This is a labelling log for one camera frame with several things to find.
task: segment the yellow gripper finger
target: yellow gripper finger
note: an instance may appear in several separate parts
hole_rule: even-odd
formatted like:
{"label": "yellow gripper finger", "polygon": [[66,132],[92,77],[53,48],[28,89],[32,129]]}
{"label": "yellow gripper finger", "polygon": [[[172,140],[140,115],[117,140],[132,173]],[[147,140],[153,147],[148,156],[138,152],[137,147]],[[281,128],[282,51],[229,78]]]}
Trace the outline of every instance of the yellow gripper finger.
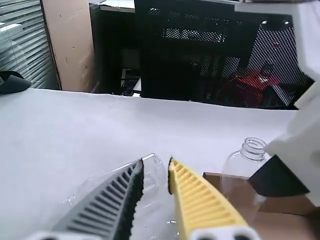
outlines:
{"label": "yellow gripper finger", "polygon": [[196,229],[248,226],[238,211],[207,180],[171,158],[168,190],[174,194],[179,240]]}

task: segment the desk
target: desk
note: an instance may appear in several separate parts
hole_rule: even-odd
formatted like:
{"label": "desk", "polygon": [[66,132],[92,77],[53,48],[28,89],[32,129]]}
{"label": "desk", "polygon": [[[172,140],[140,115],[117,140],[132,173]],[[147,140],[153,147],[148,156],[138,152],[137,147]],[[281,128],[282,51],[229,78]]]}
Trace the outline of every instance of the desk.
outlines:
{"label": "desk", "polygon": [[0,96],[0,239],[47,228],[86,179],[149,153],[219,173],[244,138],[271,141],[294,113],[32,88]]}
{"label": "desk", "polygon": [[[215,3],[225,3],[236,5],[237,1],[231,0],[205,0]],[[102,11],[134,13],[135,12],[135,0],[106,0],[98,4]]]}

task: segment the cardboard wall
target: cardboard wall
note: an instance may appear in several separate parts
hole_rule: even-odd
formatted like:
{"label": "cardboard wall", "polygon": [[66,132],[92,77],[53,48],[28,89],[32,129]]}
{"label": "cardboard wall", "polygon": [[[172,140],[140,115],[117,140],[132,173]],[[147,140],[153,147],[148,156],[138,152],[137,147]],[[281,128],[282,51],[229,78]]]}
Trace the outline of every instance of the cardboard wall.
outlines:
{"label": "cardboard wall", "polygon": [[62,89],[90,92],[97,79],[88,0],[41,0],[41,5]]}

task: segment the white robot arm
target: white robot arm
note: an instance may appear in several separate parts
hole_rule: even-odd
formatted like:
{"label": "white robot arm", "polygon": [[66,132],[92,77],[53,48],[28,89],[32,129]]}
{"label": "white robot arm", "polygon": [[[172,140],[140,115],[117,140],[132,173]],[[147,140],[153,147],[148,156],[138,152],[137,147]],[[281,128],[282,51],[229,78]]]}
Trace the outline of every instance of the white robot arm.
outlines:
{"label": "white robot arm", "polygon": [[250,182],[266,197],[306,194],[320,206],[320,1],[253,0],[235,11],[292,15],[298,65],[315,83],[295,103],[298,108],[283,134],[266,151],[274,156]]}

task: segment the red object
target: red object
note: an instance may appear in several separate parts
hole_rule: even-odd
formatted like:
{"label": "red object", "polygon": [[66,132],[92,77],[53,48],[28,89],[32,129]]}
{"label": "red object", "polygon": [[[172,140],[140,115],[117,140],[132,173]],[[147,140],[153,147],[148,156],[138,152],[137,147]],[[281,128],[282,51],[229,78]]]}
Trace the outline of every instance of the red object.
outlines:
{"label": "red object", "polygon": [[238,107],[260,106],[264,90],[268,86],[279,85],[280,79],[255,69],[248,69],[243,76],[235,75],[217,95],[217,101],[224,98]]}

